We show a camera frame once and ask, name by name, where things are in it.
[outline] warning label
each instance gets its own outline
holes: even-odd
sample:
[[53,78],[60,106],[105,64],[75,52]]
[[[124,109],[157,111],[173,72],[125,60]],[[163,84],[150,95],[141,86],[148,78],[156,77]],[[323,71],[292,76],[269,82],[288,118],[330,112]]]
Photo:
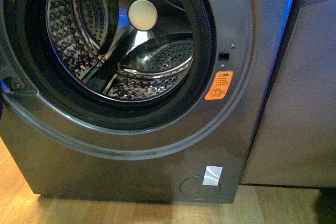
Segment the warning label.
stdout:
[[230,87],[233,77],[233,71],[220,71],[216,74],[214,82],[206,95],[206,100],[223,99]]

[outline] washing machine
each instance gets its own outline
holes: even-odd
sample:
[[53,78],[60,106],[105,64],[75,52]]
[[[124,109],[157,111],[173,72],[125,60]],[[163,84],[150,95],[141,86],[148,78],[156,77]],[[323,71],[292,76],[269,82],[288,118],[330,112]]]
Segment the washing machine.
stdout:
[[36,194],[233,202],[292,0],[0,0],[0,136]]

